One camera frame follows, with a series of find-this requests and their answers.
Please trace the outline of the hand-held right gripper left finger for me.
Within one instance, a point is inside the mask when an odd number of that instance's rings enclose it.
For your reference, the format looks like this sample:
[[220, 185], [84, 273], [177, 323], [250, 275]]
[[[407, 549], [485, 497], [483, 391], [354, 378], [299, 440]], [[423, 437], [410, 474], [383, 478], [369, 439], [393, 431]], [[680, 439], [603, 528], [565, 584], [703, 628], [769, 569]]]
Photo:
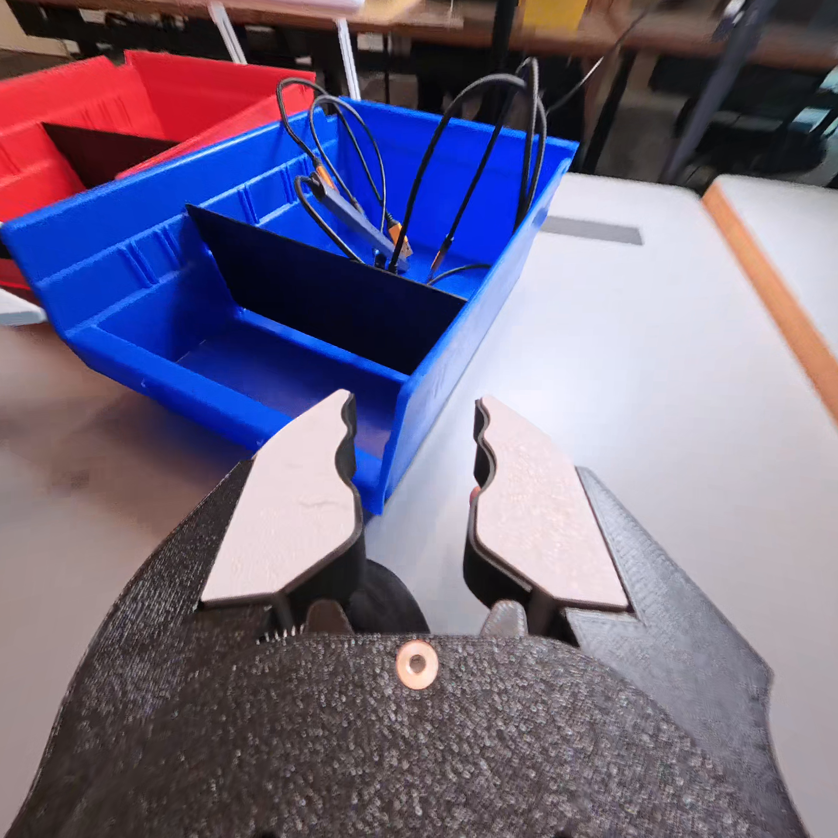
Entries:
[[267, 606], [280, 625], [299, 625], [316, 602], [348, 602], [365, 572], [356, 430], [354, 395], [337, 390], [252, 457], [203, 610]]

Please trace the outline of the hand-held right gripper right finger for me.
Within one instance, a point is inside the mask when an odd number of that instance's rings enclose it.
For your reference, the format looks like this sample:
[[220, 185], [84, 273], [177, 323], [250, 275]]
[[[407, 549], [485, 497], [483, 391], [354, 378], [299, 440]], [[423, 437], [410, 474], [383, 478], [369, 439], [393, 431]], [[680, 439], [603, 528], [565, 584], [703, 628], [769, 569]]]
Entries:
[[474, 414], [476, 489], [464, 580], [487, 608], [509, 601], [531, 634], [564, 609], [630, 614], [630, 601], [581, 477], [550, 435], [492, 395]]

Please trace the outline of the blue plastic bin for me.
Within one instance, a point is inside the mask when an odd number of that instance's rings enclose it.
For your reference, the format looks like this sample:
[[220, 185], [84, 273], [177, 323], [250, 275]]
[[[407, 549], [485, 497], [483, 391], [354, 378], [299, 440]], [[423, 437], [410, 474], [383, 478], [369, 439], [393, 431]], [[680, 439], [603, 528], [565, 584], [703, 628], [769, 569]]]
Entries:
[[[492, 132], [448, 124], [409, 214], [406, 268], [388, 271], [466, 300], [412, 374], [230, 296], [187, 204], [347, 257], [299, 200], [295, 180], [312, 167], [280, 122], [25, 215], [2, 237], [89, 368], [252, 451], [327, 395], [352, 392], [354, 483], [379, 515], [515, 286], [577, 152], [573, 141], [546, 141], [533, 204], [517, 223], [526, 135], [501, 131], [450, 250], [432, 268]], [[374, 263], [379, 251], [319, 212], [359, 262], [386, 270]]]

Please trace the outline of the grey usb hub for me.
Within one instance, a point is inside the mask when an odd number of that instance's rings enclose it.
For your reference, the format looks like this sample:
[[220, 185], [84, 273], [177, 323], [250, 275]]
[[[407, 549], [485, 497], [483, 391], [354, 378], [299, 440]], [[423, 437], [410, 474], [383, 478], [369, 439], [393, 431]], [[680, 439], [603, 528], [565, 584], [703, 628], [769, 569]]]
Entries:
[[308, 184], [315, 199], [332, 215], [338, 218], [355, 235], [360, 236], [373, 250], [392, 258], [395, 244], [388, 234], [374, 226], [351, 202], [343, 198], [336, 188], [325, 185], [315, 175], [300, 178]]

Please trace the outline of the red plastic bin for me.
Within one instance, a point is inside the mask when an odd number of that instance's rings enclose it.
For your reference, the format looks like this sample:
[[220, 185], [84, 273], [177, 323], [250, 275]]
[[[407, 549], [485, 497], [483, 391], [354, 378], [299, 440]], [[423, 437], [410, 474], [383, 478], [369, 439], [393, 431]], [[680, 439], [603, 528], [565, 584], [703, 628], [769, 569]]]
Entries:
[[1, 221], [89, 189], [43, 122], [175, 141], [117, 174], [140, 173], [279, 119], [277, 83], [300, 69], [128, 50], [121, 65], [90, 58], [1, 84]]

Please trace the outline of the black bin divider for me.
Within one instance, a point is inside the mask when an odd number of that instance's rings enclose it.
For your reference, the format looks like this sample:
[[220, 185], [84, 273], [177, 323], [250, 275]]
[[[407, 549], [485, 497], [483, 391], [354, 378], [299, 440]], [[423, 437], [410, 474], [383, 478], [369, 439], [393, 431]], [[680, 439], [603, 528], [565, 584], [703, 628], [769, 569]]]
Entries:
[[165, 139], [48, 122], [42, 127], [87, 189], [109, 183], [117, 174], [177, 145]]
[[412, 374], [466, 300], [187, 204], [234, 302], [402, 374]]

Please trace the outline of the white flat object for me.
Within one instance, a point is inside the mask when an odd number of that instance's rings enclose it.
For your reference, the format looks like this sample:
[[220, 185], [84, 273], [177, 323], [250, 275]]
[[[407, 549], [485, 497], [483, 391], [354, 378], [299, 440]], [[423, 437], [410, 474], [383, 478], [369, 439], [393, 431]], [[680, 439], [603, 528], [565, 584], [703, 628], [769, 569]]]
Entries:
[[47, 315], [41, 307], [7, 291], [0, 290], [1, 326], [26, 327], [47, 322]]

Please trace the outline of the wood-edged grey table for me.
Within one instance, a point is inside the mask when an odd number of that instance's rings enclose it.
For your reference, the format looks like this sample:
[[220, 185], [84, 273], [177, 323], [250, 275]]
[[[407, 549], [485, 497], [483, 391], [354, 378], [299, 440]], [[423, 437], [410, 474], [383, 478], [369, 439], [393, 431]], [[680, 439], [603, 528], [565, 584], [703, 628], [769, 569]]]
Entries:
[[701, 202], [837, 422], [836, 190], [721, 175]]

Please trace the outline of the wooden desk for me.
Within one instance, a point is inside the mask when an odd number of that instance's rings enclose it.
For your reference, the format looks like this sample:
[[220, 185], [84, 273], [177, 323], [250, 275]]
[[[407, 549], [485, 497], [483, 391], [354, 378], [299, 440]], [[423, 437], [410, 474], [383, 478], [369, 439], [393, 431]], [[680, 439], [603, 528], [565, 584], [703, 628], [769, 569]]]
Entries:
[[[118, 12], [150, 16], [210, 19], [210, 2], [121, 2], [55, 1], [24, 2], [25, 6], [58, 7], [75, 10]], [[233, 24], [288, 26], [334, 30], [340, 10], [300, 3], [227, 1], [222, 2]], [[628, 2], [590, 2], [575, 30], [525, 27], [516, 15], [509, 37], [512, 49], [542, 54], [598, 58], [626, 35], [627, 50], [649, 51], [655, 55], [681, 58], [715, 58], [723, 43], [713, 41], [714, 19], [688, 12], [651, 13], [629, 30]], [[488, 47], [493, 33], [494, 9], [478, 2], [365, 2], [347, 17], [356, 34], [395, 34], [413, 40], [441, 45]], [[768, 24], [749, 57], [756, 65], [775, 69], [815, 72], [836, 67], [836, 31], [820, 34], [813, 28], [791, 24]]]

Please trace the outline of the yellow box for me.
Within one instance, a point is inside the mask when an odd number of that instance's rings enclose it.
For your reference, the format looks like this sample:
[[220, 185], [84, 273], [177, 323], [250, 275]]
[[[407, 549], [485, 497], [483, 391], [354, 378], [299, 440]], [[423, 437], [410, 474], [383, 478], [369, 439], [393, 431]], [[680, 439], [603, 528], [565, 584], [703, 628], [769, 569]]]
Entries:
[[524, 1], [521, 26], [531, 32], [575, 32], [589, 1]]

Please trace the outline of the white metal frame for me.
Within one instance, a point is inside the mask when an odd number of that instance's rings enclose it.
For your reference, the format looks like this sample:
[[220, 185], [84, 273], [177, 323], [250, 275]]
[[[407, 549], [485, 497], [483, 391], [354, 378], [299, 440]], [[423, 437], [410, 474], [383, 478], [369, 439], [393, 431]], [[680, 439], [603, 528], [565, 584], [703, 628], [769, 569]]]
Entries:
[[[236, 35], [233, 23], [222, 2], [209, 2], [210, 19], [215, 24], [228, 55], [236, 65], [247, 65], [246, 56]], [[340, 45], [343, 74], [346, 78], [348, 95], [352, 100], [361, 100], [361, 86], [355, 64], [348, 22], [345, 18], [334, 20]]]

